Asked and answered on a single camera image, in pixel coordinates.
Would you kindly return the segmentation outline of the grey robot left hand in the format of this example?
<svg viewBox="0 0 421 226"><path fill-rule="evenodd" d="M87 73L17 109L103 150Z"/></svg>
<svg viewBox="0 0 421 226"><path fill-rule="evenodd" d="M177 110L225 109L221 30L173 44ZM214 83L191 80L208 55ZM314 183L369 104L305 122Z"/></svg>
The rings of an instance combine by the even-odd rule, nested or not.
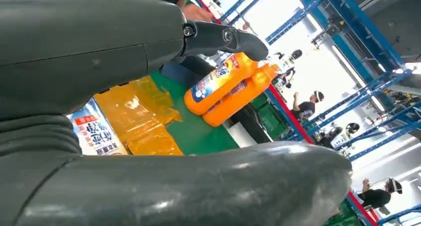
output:
<svg viewBox="0 0 421 226"><path fill-rule="evenodd" d="M0 0L3 226L321 226L351 162L298 142L186 156L83 155L68 114L163 64L268 55L255 35L162 0Z"/></svg>

